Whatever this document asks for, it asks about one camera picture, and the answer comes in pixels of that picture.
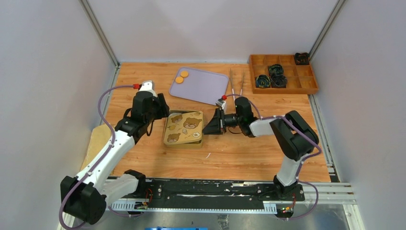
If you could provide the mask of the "metal tongs grey handle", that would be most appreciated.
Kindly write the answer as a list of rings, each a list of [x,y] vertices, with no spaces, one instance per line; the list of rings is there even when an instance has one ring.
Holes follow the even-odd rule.
[[[244,82],[245,82],[245,71],[241,72],[240,81],[234,75],[234,71],[232,69],[229,70],[229,78],[231,83],[231,92],[233,97],[233,106],[236,109],[235,100],[237,97],[242,96],[243,89],[244,89]]]

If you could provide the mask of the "silver tin lid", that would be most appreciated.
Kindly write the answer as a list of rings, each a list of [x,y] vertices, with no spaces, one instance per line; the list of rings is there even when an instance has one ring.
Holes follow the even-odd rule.
[[[188,143],[203,140],[203,112],[170,110],[164,129],[163,143]]]

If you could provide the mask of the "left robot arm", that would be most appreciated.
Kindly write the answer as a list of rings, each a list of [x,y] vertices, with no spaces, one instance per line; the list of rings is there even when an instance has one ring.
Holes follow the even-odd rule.
[[[61,207],[59,221],[68,230],[63,215],[69,214],[83,221],[79,224],[95,224],[104,215],[111,204],[123,196],[132,194],[135,198],[143,197],[147,192],[146,176],[135,170],[107,183],[111,171],[121,158],[132,149],[143,135],[150,136],[155,120],[169,116],[169,106],[164,94],[153,90],[139,90],[133,105],[128,108],[123,118],[115,127],[106,145],[97,156],[76,176],[66,176],[61,184]]]

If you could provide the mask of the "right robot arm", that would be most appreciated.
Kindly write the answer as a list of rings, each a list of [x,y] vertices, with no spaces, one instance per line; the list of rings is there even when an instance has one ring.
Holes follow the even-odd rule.
[[[225,113],[226,96],[216,103],[213,118],[203,128],[204,135],[222,135],[229,127],[238,127],[249,138],[275,136],[284,154],[282,165],[274,176],[273,193],[279,200],[292,195],[298,184],[298,175],[305,160],[319,149],[319,138],[303,117],[295,110],[282,116],[255,117],[254,105],[246,97],[234,101],[235,113]]]

